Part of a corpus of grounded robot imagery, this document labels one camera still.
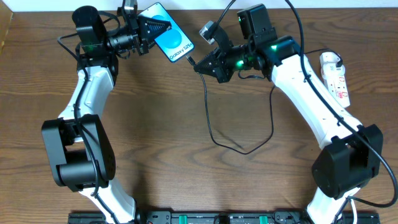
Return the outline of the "blue Galaxy smartphone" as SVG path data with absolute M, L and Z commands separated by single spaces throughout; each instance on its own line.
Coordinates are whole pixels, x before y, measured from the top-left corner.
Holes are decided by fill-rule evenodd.
M 180 26 L 174 21 L 167 10 L 157 2 L 147 9 L 143 10 L 140 16 L 150 17 L 160 21 L 168 21 L 171 28 L 155 39 L 159 49 L 164 53 L 168 60 L 172 63 L 177 62 L 186 56 L 195 48 L 193 42 L 181 30 Z

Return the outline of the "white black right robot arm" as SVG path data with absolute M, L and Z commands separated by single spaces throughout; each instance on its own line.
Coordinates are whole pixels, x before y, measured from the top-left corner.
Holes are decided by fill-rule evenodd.
M 306 213 L 312 223 L 335 223 L 345 205 L 378 175 L 383 135 L 375 126 L 363 126 L 326 89 L 303 52 L 303 43 L 278 37 L 267 9 L 258 4 L 238 12 L 246 43 L 234 45 L 219 22 L 210 21 L 200 35 L 216 48 L 194 70 L 230 81 L 233 73 L 255 69 L 280 88 L 310 126 L 320 147 L 312 165 L 317 185 Z

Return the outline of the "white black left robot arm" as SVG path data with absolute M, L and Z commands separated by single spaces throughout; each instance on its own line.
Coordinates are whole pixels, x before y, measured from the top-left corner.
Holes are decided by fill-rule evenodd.
M 105 223 L 146 223 L 116 179 L 116 158 L 101 122 L 119 73 L 119 60 L 148 53 L 169 21 L 139 16 L 125 3 L 112 14 L 82 6 L 72 14 L 79 43 L 71 51 L 78 82 L 58 118 L 44 121 L 41 132 L 55 183 L 88 197 Z

